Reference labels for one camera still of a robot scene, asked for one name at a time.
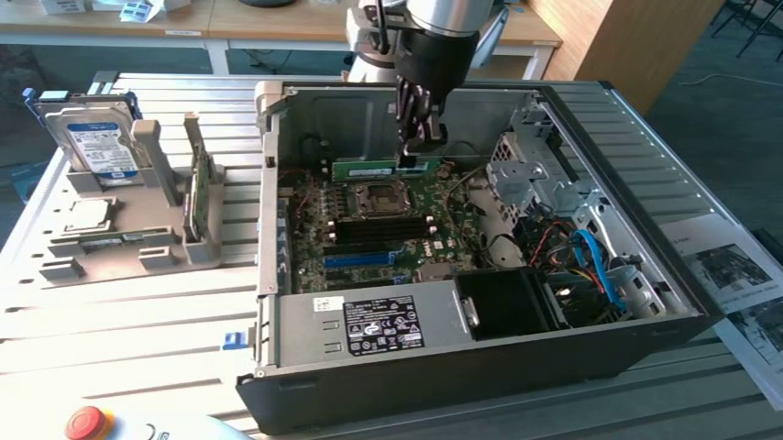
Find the hard drive label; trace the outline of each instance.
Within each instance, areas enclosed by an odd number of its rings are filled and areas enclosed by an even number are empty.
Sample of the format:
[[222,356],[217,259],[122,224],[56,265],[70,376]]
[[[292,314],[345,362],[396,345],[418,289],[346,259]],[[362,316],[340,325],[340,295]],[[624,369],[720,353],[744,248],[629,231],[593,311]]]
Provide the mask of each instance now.
[[89,170],[105,179],[125,179],[138,172],[130,150],[122,145],[122,131],[113,122],[68,124]]
[[353,356],[424,347],[412,296],[345,302],[346,350]]

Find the red button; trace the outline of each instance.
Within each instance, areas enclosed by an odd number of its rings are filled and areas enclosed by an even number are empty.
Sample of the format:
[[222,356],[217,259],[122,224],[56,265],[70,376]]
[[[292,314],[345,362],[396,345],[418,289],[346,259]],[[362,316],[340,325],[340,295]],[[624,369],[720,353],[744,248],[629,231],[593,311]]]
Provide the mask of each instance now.
[[89,440],[100,433],[106,416],[94,406],[85,406],[77,410],[65,426],[65,437],[69,440]]

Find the table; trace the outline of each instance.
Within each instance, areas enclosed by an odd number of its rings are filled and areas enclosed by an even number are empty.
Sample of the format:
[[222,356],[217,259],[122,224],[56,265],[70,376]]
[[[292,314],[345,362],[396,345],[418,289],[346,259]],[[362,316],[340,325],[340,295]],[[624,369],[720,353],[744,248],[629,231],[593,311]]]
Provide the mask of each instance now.
[[[193,0],[138,25],[120,23],[116,12],[46,16],[37,0],[10,0],[0,2],[0,44],[197,48],[213,74],[228,75],[229,49],[346,51],[346,4],[300,0],[261,9],[238,0]],[[515,6],[495,55],[529,58],[517,78],[540,79],[559,44],[535,12]]]
[[[317,5],[312,1],[262,10],[236,0],[214,0],[209,36],[220,39],[221,48],[278,50],[346,50],[345,16],[348,1],[341,5]],[[523,79],[540,79],[560,37],[528,7],[509,10],[495,55],[529,57]],[[218,53],[210,51],[216,60]]]
[[[258,433],[230,386],[222,335],[253,321],[257,270],[258,130],[253,87],[264,77],[120,74],[109,90],[129,88],[145,117],[162,126],[173,167],[189,163],[181,113],[200,112],[205,146],[228,169],[218,269],[80,288],[0,295],[0,407],[2,398],[73,395],[102,407],[174,407],[210,414],[253,438]],[[709,209],[731,215],[684,168],[616,91],[595,82],[544,82],[583,123],[659,223]],[[0,253],[4,274],[30,244],[66,189],[57,152]],[[701,197],[691,197],[697,192]],[[779,438],[783,417],[763,399],[712,331],[647,357],[617,378],[414,412],[286,436],[402,440],[476,438],[592,440],[628,438]]]

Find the warning label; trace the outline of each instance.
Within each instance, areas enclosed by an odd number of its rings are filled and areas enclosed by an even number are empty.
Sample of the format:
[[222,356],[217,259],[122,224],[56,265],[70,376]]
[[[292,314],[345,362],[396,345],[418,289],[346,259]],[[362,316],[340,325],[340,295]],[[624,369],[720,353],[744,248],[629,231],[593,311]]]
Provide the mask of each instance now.
[[412,296],[345,302],[346,350],[353,356],[424,347]]

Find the hard drive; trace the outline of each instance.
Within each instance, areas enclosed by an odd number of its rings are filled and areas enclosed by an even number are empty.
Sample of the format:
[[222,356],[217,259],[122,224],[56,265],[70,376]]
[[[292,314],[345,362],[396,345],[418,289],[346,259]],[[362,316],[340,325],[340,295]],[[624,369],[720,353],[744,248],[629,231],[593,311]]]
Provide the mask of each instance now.
[[140,119],[136,96],[45,92],[28,107],[65,152],[72,170],[92,172],[102,186],[140,183],[150,161],[130,137]]

